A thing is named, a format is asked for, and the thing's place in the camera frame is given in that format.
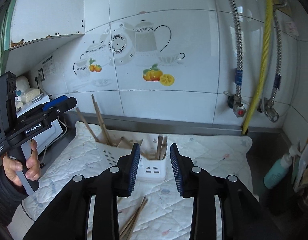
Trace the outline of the black sleeved left forearm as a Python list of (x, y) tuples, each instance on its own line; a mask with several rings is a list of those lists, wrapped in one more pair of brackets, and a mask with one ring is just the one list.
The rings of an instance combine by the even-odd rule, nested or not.
[(7, 227), (15, 214), (17, 207), (28, 196), (23, 186), (17, 186), (10, 181), (0, 167), (0, 224)]

